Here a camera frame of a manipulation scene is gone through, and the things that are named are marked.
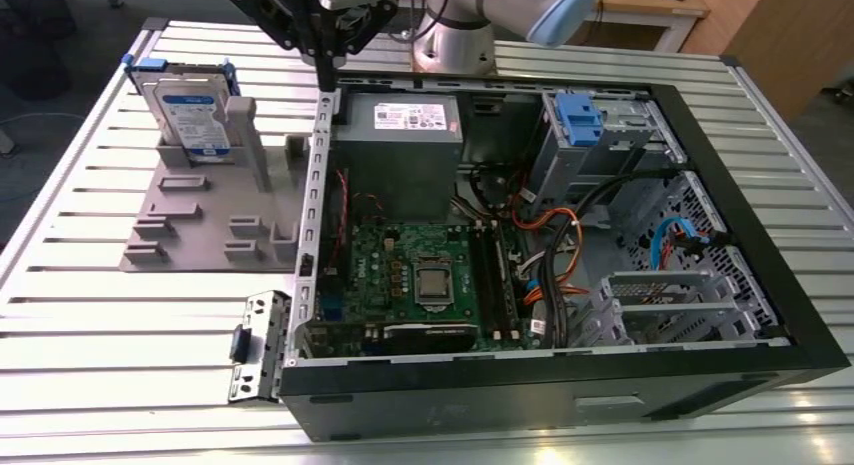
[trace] power supply label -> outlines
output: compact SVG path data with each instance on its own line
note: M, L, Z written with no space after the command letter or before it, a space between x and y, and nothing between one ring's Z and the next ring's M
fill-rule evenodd
M227 155L231 150L226 127L214 118L217 100L207 95L165 95L163 106L187 151L199 159Z
M374 107L377 130L447 130L445 106L418 103L379 103Z

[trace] motherboard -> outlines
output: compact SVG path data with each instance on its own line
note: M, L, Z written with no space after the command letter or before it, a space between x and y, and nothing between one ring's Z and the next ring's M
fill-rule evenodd
M341 293L321 300L315 353L525 349L498 224L354 226Z

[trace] cpu socket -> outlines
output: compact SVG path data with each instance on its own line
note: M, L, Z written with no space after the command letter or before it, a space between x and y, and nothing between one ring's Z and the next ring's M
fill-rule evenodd
M454 304L454 277L450 263L415 264L415 303L429 312L441 312Z

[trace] ram slot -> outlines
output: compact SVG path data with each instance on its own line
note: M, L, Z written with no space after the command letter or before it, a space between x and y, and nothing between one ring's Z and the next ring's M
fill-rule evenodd
M478 291L481 320L489 338L510 337L510 319L505 308L505 288L501 268L495 257L495 233L490 229L473 230L469 246L471 266Z

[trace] blue hard drive label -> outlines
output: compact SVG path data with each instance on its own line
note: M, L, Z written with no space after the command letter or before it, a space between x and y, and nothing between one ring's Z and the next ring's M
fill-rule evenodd
M165 95L163 108L185 149L199 161L218 161L231 151L226 127L217 120L217 98L209 95Z

